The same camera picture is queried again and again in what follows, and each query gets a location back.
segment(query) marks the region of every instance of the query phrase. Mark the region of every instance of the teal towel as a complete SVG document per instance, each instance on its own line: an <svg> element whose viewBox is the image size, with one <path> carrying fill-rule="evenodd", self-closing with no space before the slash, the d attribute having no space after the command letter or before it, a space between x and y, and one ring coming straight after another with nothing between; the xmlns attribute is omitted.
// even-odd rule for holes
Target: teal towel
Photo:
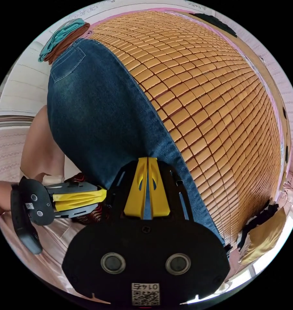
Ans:
<svg viewBox="0 0 293 310"><path fill-rule="evenodd" d="M66 22L62 25L52 37L45 44L39 55L39 62L43 62L46 55L52 51L52 49L62 40L64 40L72 31L85 25L85 22L81 18L77 18L73 21Z"/></svg>

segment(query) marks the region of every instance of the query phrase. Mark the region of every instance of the screw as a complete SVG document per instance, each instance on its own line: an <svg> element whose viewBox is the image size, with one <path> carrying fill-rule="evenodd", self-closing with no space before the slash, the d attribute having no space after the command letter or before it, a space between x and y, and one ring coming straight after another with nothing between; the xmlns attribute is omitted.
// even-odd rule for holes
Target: screw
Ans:
<svg viewBox="0 0 293 310"><path fill-rule="evenodd" d="M151 232L151 228L149 226L143 226L142 227L142 232L143 233L150 233Z"/></svg>

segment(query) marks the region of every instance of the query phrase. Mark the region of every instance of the jeans pocket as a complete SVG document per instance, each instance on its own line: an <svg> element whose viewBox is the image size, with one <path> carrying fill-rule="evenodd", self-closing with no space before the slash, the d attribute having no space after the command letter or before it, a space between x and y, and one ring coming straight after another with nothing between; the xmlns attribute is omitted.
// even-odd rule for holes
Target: jeans pocket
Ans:
<svg viewBox="0 0 293 310"><path fill-rule="evenodd" d="M76 47L73 51L68 52L63 57L59 58L59 61L54 63L50 71L50 75L54 80L54 83L67 77L74 69L81 63L85 58L86 54L79 48Z"/></svg>

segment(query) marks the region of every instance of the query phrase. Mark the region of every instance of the sticker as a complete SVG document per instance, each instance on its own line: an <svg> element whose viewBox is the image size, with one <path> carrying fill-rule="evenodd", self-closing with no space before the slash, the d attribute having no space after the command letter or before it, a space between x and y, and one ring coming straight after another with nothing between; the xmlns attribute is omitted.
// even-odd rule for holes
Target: sticker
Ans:
<svg viewBox="0 0 293 310"><path fill-rule="evenodd" d="M132 283L133 306L158 306L160 305L159 283Z"/></svg>
<svg viewBox="0 0 293 310"><path fill-rule="evenodd" d="M25 203L25 206L28 210L34 210L34 206L33 204L30 202L30 203Z"/></svg>

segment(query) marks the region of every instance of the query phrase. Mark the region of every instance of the red patterned cloth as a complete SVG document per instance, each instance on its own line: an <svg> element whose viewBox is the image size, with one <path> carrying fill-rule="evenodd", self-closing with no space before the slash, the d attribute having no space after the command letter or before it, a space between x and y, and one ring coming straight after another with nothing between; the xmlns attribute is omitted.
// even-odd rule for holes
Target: red patterned cloth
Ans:
<svg viewBox="0 0 293 310"><path fill-rule="evenodd" d="M77 175L73 176L70 179L65 180L65 182L86 182L85 175L83 175L81 172ZM83 225L89 225L93 223L97 223L101 220L102 215L102 203L98 203L98 207L92 211L89 214L78 216L72 218L73 222L77 222Z"/></svg>

